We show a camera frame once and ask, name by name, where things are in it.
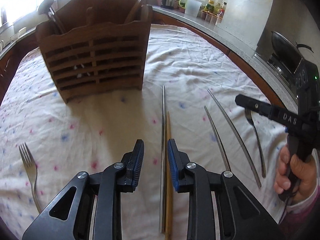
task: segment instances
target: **countertop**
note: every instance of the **countertop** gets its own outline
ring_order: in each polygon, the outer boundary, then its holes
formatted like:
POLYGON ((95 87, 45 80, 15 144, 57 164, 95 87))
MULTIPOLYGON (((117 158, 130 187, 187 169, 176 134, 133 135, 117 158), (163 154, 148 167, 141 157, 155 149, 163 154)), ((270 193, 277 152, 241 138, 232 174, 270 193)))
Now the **countertop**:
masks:
MULTIPOLYGON (((181 22, 191 25, 192 27, 206 33, 212 38, 216 39, 229 49, 231 49, 234 53, 236 53, 239 57, 241 57, 244 61, 246 61, 275 91, 275 93, 282 100, 284 105, 288 110, 293 112, 298 112, 297 100, 292 95, 289 88, 277 78, 276 74, 272 69, 268 67, 265 62, 261 62, 255 57, 255 51, 246 45, 244 42, 234 37, 230 33, 222 30, 216 25, 210 24, 201 18, 192 17, 190 15, 185 15, 176 10, 164 9, 159 6, 153 6, 153 10, 167 16, 173 17, 181 22)), ((28 30, 26 33, 21 35, 16 41, 7 45, 0 52, 0 59, 19 41, 26 38, 27 36, 33 34, 36 31, 36 27, 28 30)))
POLYGON ((3 56, 19 41, 23 40, 24 38, 28 37, 29 35, 36 32, 36 27, 26 31, 24 34, 22 34, 19 38, 17 38, 15 41, 9 43, 7 46, 4 47, 4 49, 0 52, 0 60, 3 58, 3 56))

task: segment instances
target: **white tablecloth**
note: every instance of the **white tablecloth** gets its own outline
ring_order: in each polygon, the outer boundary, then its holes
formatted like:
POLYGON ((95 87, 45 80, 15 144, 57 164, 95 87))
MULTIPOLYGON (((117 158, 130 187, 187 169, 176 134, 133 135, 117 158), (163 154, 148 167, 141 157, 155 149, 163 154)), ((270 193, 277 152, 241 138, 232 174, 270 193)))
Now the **white tablecloth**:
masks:
MULTIPOLYGON (((122 194, 123 239, 163 239, 158 233, 162 85, 178 149, 208 171, 225 170, 206 105, 233 173, 278 222, 284 206, 273 191, 273 181, 277 155, 285 144, 284 127, 252 114, 267 166, 263 179, 253 128, 234 101, 239 93, 268 100, 226 55, 198 35, 185 28, 152 25, 142 91, 113 91, 65 105, 40 50, 22 60, 0 107, 0 216, 9 229, 21 238, 38 215, 18 144, 26 142, 36 160, 37 195, 44 208, 79 171, 103 171, 131 151, 137 139, 143 139, 139 185, 134 193, 122 194), (260 175, 261 189, 207 87, 243 138, 260 175)), ((186 239, 188 194, 174 193, 173 198, 173 239, 186 239)))

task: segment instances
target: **fork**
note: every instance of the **fork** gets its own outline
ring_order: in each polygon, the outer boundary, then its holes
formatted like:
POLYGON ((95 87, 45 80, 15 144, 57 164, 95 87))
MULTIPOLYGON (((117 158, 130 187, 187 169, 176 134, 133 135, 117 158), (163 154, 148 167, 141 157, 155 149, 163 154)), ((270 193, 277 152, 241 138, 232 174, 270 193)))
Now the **fork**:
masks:
POLYGON ((26 170, 26 173, 28 175, 30 184, 31 184, 31 193, 33 200, 36 204, 37 210, 39 214, 41 213, 41 208, 37 200, 36 196, 36 181, 37 181, 37 167, 36 162, 32 157, 32 154, 27 146, 26 143, 19 145, 19 151, 22 158, 23 166, 26 170))
POLYGON ((260 162, 261 162, 261 175, 263 178, 266 177, 266 165, 264 163, 264 157, 262 154, 262 149, 261 149, 261 144, 260 144, 260 140, 259 140, 259 136, 258 136, 258 132, 254 126, 253 120, 252 120, 252 116, 251 116, 251 111, 249 109, 244 109, 244 115, 245 118, 247 119, 248 123, 252 125, 253 129, 254 129, 254 133, 256 134, 256 138, 257 138, 257 142, 258 142, 258 148, 259 148, 259 154, 260 154, 260 162))

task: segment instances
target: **fingernail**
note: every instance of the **fingernail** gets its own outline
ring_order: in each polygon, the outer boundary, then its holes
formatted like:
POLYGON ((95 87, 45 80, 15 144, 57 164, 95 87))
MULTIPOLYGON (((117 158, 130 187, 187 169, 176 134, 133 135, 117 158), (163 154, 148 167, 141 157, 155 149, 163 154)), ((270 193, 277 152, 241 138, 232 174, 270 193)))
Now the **fingernail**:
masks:
POLYGON ((291 183, 289 181, 286 181, 284 184, 283 184, 283 187, 285 190, 288 190, 291 186, 291 183))
POLYGON ((284 191, 283 188, 278 188, 277 193, 278 193, 278 194, 282 194, 283 191, 284 191))
POLYGON ((284 156, 284 162, 286 163, 286 164, 288 164, 289 163, 289 157, 286 155, 286 156, 284 156))

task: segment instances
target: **sleeve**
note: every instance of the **sleeve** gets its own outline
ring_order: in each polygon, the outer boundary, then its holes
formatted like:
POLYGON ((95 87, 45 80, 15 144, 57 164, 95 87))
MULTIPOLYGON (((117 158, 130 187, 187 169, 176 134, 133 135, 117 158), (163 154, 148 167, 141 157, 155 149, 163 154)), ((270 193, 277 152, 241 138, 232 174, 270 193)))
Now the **sleeve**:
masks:
POLYGON ((306 200, 295 204, 293 206, 288 206, 286 209, 286 216, 280 223, 280 228, 287 238, 293 235, 296 230, 303 224, 306 217, 310 214, 313 206, 315 205, 317 199, 320 197, 320 186, 315 188, 312 195, 306 200))

